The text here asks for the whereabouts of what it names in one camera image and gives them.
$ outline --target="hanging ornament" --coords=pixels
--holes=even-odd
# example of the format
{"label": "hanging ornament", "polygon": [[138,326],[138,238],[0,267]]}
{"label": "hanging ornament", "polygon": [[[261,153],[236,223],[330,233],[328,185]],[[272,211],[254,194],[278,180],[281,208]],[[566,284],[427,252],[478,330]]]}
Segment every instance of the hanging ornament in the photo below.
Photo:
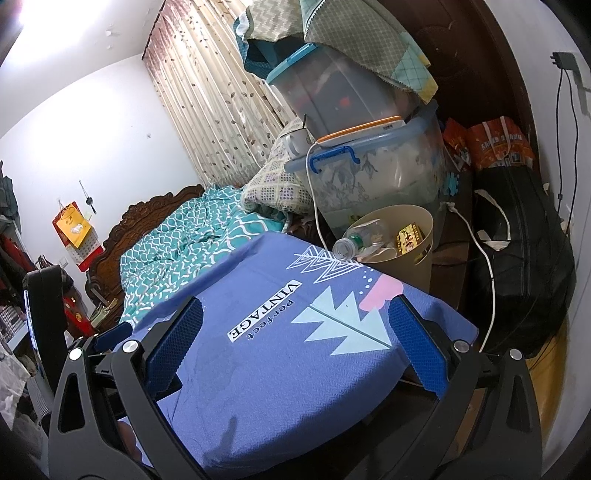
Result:
{"label": "hanging ornament", "polygon": [[78,183],[80,183],[80,186],[82,187],[82,191],[84,192],[84,195],[86,196],[86,204],[92,208],[92,213],[96,214],[96,210],[95,208],[92,206],[93,200],[92,197],[89,197],[88,194],[86,193],[86,190],[84,189],[84,187],[82,186],[82,180],[78,180]]}

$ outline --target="wooden floor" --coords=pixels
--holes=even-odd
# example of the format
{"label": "wooden floor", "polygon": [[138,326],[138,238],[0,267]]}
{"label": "wooden floor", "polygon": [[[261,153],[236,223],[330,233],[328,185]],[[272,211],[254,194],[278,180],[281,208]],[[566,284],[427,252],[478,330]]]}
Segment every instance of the wooden floor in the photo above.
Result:
{"label": "wooden floor", "polygon": [[535,358],[527,361],[538,402],[544,444],[554,423],[562,394],[566,365],[567,324],[568,322],[564,321],[558,334],[546,342]]}

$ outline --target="white mug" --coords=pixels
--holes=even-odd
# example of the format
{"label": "white mug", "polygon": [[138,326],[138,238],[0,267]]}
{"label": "white mug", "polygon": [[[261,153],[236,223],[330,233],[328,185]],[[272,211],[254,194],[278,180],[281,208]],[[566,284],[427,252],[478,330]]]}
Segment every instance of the white mug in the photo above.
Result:
{"label": "white mug", "polygon": [[311,143],[308,140],[308,130],[300,128],[283,137],[290,160],[303,157],[308,153]]}

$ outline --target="wooden headboard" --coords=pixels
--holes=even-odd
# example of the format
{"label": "wooden headboard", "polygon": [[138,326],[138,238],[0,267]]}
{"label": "wooden headboard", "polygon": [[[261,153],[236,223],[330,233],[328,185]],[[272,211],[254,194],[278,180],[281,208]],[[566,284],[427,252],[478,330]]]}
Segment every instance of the wooden headboard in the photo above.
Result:
{"label": "wooden headboard", "polygon": [[100,254],[90,265],[89,279],[86,282],[86,294],[97,306],[100,300],[92,291],[96,289],[104,298],[123,299],[124,292],[119,276],[119,259],[134,246],[146,233],[154,230],[163,220],[180,205],[192,198],[199,198],[204,190],[201,185],[183,188],[178,194],[167,193],[154,197],[147,202],[131,205],[123,214],[121,221],[113,227]]}

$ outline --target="clear plastic container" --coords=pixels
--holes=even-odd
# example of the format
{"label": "clear plastic container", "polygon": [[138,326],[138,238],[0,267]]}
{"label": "clear plastic container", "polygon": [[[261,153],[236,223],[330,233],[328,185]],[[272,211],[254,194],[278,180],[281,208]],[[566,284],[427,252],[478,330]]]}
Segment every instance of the clear plastic container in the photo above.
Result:
{"label": "clear plastic container", "polygon": [[[380,208],[419,205],[433,216],[435,247],[439,244],[450,167],[436,110],[437,102],[432,100],[403,127],[345,144],[350,151],[339,145],[330,150],[317,147],[311,153],[310,180],[316,202],[336,238]],[[335,155],[339,149],[347,151]],[[295,173],[310,190],[305,157],[287,162],[285,171]]]}
{"label": "clear plastic container", "polygon": [[392,116],[406,118],[418,99],[330,47],[308,43],[278,65],[267,83],[281,92],[316,139]]}

